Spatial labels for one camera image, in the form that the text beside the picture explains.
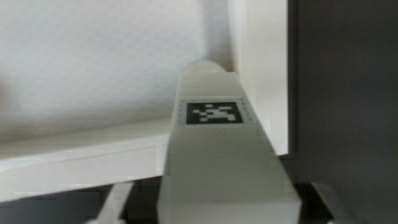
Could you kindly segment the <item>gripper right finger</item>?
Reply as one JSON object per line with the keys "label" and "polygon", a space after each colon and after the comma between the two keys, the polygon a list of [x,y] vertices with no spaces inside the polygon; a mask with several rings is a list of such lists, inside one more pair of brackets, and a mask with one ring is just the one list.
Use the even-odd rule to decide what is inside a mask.
{"label": "gripper right finger", "polygon": [[301,200],[298,224],[362,224],[328,185],[296,183],[294,189]]}

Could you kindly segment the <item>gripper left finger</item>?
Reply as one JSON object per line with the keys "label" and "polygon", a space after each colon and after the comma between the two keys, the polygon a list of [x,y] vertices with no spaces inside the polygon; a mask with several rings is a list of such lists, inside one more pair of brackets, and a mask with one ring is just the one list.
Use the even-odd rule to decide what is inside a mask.
{"label": "gripper left finger", "polygon": [[157,190],[157,181],[113,184],[97,216],[84,224],[157,224]]}

